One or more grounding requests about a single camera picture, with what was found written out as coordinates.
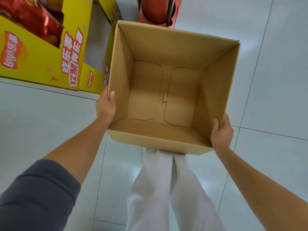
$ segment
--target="leg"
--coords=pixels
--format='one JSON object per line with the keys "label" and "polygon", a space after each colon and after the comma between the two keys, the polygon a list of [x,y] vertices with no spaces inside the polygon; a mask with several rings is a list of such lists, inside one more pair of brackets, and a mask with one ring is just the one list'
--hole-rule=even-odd
{"label": "leg", "polygon": [[126,231],[169,231],[173,154],[149,149],[127,201]]}
{"label": "leg", "polygon": [[180,231],[225,231],[213,201],[190,170],[186,155],[174,154],[176,182],[170,200]]}

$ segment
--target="person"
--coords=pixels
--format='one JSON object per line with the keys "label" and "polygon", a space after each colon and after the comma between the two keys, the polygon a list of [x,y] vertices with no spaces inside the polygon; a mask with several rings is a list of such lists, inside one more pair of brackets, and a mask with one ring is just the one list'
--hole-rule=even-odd
{"label": "person", "polygon": [[[106,129],[115,115],[114,92],[96,101],[97,119],[16,177],[0,196],[0,230],[58,231],[65,228]],[[269,179],[229,147],[233,129],[225,114],[214,120],[213,148],[267,231],[307,230],[308,203]],[[128,199],[126,230],[169,229],[169,207],[181,231],[225,230],[186,156],[148,149]]]}

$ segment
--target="gray sleeve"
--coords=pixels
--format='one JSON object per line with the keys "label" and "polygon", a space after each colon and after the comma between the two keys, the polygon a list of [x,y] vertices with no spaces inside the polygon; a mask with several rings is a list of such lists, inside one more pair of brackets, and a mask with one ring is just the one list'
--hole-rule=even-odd
{"label": "gray sleeve", "polygon": [[63,230],[80,188],[59,163],[38,160],[0,195],[0,230]]}

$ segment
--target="white tile floor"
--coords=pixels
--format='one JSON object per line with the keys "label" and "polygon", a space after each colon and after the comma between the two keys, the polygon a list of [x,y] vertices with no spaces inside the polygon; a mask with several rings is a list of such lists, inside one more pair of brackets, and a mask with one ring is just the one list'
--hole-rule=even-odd
{"label": "white tile floor", "polygon": [[[136,20],[135,0],[117,1],[124,17]],[[183,0],[176,28],[241,41],[227,110],[235,130],[231,147],[308,201],[307,9],[308,0]],[[95,96],[51,90],[0,82],[0,193],[95,118]],[[106,135],[65,230],[125,230],[141,157],[140,147]],[[264,230],[214,152],[188,162],[227,230]]]}

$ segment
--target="hand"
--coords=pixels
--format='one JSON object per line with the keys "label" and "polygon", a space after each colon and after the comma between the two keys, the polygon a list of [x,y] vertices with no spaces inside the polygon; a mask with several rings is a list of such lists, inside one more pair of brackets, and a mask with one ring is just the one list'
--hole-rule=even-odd
{"label": "hand", "polygon": [[225,150],[230,148],[234,130],[231,127],[228,114],[225,114],[225,119],[222,127],[219,128],[218,120],[214,120],[214,126],[211,133],[211,142],[214,150]]}
{"label": "hand", "polygon": [[115,92],[110,93],[109,99],[107,97],[108,89],[105,88],[98,100],[96,101],[96,114],[98,118],[108,119],[109,122],[113,120],[115,115]]}

